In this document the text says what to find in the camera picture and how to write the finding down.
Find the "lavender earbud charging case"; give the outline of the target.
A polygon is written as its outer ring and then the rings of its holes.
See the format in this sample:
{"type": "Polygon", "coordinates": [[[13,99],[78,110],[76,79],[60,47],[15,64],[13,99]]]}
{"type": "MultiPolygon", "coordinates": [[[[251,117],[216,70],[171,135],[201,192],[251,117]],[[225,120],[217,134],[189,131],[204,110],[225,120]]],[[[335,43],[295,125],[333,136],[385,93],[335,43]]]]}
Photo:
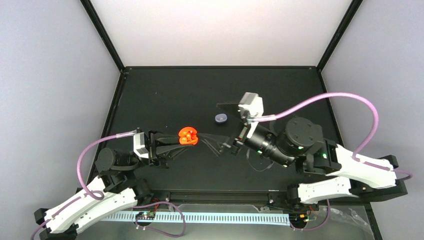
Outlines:
{"type": "Polygon", "coordinates": [[[227,122],[227,120],[228,120],[228,116],[225,113],[219,113],[219,114],[215,115],[215,117],[214,117],[214,121],[217,124],[224,124],[224,123],[227,122]]]}

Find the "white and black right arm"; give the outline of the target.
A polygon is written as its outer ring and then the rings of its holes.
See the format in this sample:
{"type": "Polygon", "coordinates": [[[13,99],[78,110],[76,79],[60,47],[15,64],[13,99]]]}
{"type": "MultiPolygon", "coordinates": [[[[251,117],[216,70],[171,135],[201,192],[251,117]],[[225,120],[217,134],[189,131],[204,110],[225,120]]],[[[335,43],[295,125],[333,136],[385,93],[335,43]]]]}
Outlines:
{"type": "Polygon", "coordinates": [[[344,148],[324,138],[322,127],[303,117],[290,119],[283,130],[275,134],[261,126],[262,99],[220,103],[223,110],[233,110],[241,118],[234,139],[202,133],[203,142],[216,141],[234,155],[245,147],[282,167],[295,166],[305,176],[320,175],[324,179],[312,183],[295,183],[287,187],[285,204],[293,210],[322,200],[356,198],[365,202],[383,202],[408,193],[394,155],[372,158],[344,148]]]}

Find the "orange round bottle cap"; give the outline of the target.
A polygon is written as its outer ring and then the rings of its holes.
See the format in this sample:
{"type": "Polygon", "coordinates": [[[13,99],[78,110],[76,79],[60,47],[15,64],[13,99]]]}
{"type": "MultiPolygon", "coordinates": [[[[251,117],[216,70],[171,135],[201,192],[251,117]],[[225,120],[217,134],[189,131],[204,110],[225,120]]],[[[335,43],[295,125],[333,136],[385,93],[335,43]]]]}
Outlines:
{"type": "Polygon", "coordinates": [[[199,142],[198,131],[191,126],[183,127],[178,136],[181,145],[196,145],[199,142]]]}

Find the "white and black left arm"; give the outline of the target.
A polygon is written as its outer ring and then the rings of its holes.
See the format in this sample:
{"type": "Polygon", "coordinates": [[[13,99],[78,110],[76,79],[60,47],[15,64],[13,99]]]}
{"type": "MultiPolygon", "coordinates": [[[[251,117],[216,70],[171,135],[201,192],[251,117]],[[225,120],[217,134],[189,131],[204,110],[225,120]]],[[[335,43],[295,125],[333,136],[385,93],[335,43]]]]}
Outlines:
{"type": "Polygon", "coordinates": [[[198,131],[184,127],[178,134],[164,134],[138,129],[100,139],[101,142],[131,137],[131,151],[103,148],[97,155],[97,176],[89,183],[82,178],[81,168],[85,153],[77,160],[76,173],[81,185],[72,197],[56,207],[40,208],[34,212],[37,223],[31,239],[74,240],[88,227],[119,211],[146,209],[140,218],[156,216],[161,205],[170,205],[168,197],[155,198],[147,181],[136,176],[143,167],[164,167],[187,148],[199,142],[198,131]]]}

